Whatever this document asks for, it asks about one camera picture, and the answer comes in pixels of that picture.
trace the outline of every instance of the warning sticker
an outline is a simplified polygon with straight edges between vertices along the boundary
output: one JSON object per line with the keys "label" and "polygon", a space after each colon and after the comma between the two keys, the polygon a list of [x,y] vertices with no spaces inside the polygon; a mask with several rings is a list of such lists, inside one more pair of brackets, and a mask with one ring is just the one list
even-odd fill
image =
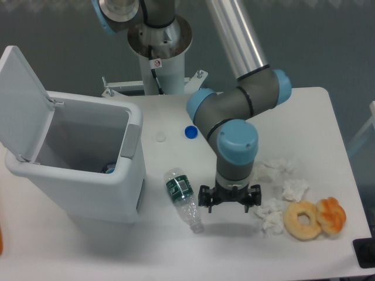
{"label": "warning sticker", "polygon": [[150,68],[151,69],[162,67],[162,60],[161,59],[150,60],[149,62],[150,62]]}

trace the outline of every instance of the orange object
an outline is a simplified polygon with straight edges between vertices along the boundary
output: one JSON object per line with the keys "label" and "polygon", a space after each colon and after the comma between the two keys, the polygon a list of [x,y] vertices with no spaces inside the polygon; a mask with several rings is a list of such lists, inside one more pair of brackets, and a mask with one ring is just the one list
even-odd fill
{"label": "orange object", "polygon": [[[298,221],[299,215],[306,215],[310,219],[308,225]],[[309,201],[292,202],[283,215],[285,228],[290,234],[300,240],[310,240],[317,237],[321,232],[321,226],[316,221],[316,206]]]}
{"label": "orange object", "polygon": [[341,231],[346,222],[346,214],[337,199],[333,197],[321,199],[316,203],[316,209],[316,219],[324,232],[332,235]]}

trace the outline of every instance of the trash can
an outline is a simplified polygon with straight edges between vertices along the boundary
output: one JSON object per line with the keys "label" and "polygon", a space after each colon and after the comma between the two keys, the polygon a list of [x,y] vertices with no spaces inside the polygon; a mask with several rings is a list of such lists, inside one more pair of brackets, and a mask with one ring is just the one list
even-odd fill
{"label": "trash can", "polygon": [[[16,46],[0,59],[0,142],[11,173],[68,214],[134,222],[145,162],[132,103],[46,91]],[[103,173],[105,167],[112,173]]]}

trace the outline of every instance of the silver metal tube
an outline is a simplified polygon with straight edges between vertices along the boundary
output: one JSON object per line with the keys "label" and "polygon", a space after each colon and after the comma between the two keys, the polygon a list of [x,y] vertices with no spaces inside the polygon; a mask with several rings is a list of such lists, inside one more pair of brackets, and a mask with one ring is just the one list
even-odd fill
{"label": "silver metal tube", "polygon": [[237,78],[267,64],[241,0],[206,0]]}

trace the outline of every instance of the bottle cap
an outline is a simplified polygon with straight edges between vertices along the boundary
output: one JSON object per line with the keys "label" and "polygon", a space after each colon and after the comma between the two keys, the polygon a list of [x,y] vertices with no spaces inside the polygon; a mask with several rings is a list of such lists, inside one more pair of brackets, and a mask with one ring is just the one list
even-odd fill
{"label": "bottle cap", "polygon": [[195,126],[187,126],[185,128],[185,136],[188,139],[195,139],[198,136],[198,129]]}

